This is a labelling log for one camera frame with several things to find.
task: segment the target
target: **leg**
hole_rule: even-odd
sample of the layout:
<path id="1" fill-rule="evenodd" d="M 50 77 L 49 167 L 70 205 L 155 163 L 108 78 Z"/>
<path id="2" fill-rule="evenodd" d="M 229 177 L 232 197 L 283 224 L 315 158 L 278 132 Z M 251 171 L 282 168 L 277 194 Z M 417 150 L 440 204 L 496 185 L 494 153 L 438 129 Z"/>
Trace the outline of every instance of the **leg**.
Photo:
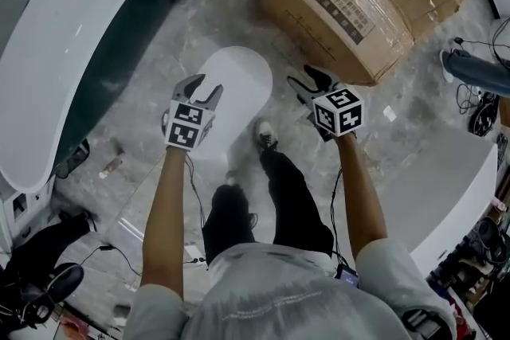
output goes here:
<path id="1" fill-rule="evenodd" d="M 274 244 L 332 255 L 333 234 L 320 220 L 303 174 L 283 153 L 262 152 L 269 193 L 277 211 Z"/>
<path id="2" fill-rule="evenodd" d="M 202 229 L 208 265 L 234 245 L 255 242 L 249 225 L 248 200 L 240 186 L 220 186 L 212 207 Z"/>
<path id="3" fill-rule="evenodd" d="M 26 244 L 13 250 L 5 274 L 10 279 L 31 282 L 42 287 L 64 250 L 90 233 L 88 217 L 82 214 L 41 230 Z"/>
<path id="4" fill-rule="evenodd" d="M 441 65 L 451 75 L 500 96 L 510 96 L 510 69 L 474 57 L 465 50 L 441 51 Z M 504 60 L 510 67 L 510 61 Z"/>

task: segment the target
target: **floor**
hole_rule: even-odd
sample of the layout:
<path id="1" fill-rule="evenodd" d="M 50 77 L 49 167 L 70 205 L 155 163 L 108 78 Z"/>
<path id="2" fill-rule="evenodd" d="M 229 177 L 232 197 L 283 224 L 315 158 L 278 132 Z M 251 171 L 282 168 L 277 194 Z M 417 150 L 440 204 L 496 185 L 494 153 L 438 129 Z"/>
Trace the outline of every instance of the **floor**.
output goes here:
<path id="1" fill-rule="evenodd" d="M 367 125 L 359 142 L 378 190 L 397 177 L 399 164 L 416 153 L 423 137 L 441 122 L 465 127 L 455 99 L 457 84 L 442 77 L 437 53 L 450 47 L 449 39 L 487 38 L 492 12 L 487 0 L 466 0 L 459 12 L 414 47 L 381 84 L 359 88 L 367 105 Z M 196 73 L 215 51 L 243 45 L 260 53 L 273 71 L 273 93 L 261 114 L 280 135 L 281 151 L 304 172 L 320 215 L 327 225 L 329 204 L 339 160 L 335 146 L 324 144 L 306 120 L 306 109 L 286 84 L 288 74 L 300 75 L 305 59 L 290 40 L 260 10 L 259 0 L 177 0 L 140 61 L 127 89 L 88 137 L 90 158 L 66 180 L 57 182 L 55 205 L 71 202 L 96 213 L 99 232 L 90 233 L 68 248 L 62 261 L 81 262 L 102 243 L 112 243 L 141 271 L 142 234 L 151 208 L 164 155 L 160 117 L 169 106 L 174 85 Z M 483 45 L 468 49 L 491 58 Z M 390 106 L 393 122 L 383 111 Z M 105 179 L 99 173 L 124 150 L 122 164 Z M 210 199 L 222 184 L 224 162 L 195 161 L 195 184 L 208 213 Z M 259 221 L 259 241 L 274 236 L 274 208 L 267 180 L 257 160 L 249 132 L 233 146 L 230 166 L 237 168 L 241 184 Z M 342 252 L 351 260 L 343 210 L 343 185 L 335 201 L 336 224 Z M 198 201 L 186 176 L 184 193 L 185 242 L 203 250 Z M 96 252 L 84 264 L 84 282 L 70 303 L 102 326 L 112 324 L 113 307 L 128 304 L 139 285 L 125 259 L 117 252 Z M 185 300 L 196 305 L 209 288 L 205 266 L 185 266 Z"/>

